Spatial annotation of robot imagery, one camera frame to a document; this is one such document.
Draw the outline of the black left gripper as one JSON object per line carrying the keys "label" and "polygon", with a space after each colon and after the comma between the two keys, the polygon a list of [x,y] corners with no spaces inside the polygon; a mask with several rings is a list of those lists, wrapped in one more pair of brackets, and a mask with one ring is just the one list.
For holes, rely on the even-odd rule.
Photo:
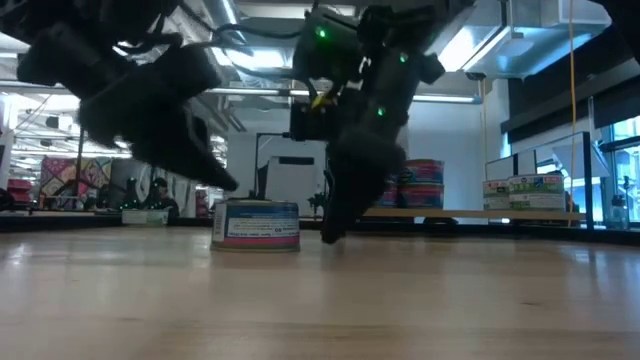
{"label": "black left gripper", "polygon": [[161,36],[169,48],[138,64],[112,44],[64,22],[41,31],[19,60],[22,82],[60,84],[80,99],[80,124],[94,141],[111,147],[121,137],[133,157],[185,178],[236,190],[237,180],[213,154],[208,123],[188,102],[221,79],[200,44],[182,45]]}

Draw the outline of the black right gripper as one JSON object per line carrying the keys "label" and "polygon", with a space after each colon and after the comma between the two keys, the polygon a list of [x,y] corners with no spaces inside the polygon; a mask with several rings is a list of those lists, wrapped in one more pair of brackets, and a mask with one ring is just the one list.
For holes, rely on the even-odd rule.
{"label": "black right gripper", "polygon": [[322,241],[334,244],[382,196],[406,153],[396,142],[421,82],[444,74],[434,54],[407,46],[344,48],[333,42],[302,42],[294,72],[304,80],[326,79],[324,93],[310,92],[292,105],[290,137],[329,143],[331,186],[324,210]]}

